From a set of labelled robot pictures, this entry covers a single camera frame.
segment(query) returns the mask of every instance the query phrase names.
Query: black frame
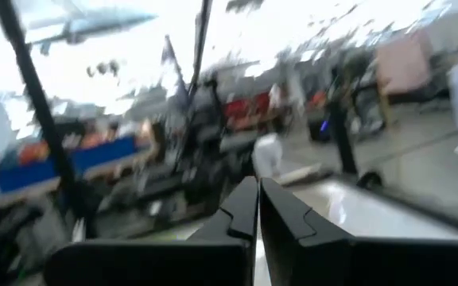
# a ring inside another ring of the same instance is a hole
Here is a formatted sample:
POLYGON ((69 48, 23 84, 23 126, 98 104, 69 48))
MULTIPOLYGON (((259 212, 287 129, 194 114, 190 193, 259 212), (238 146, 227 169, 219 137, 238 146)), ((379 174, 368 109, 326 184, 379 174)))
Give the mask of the black frame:
POLYGON ((79 190, 82 186, 79 184, 73 164, 63 148, 37 70, 29 54, 29 46, 25 43, 20 20, 11 0, 0 0, 0 25, 14 48, 17 65, 28 91, 27 95, 35 108, 35 115, 42 127, 43 138, 49 146, 55 169, 61 178, 60 188, 72 207, 75 217, 85 218, 88 216, 88 209, 83 203, 82 190, 79 190))

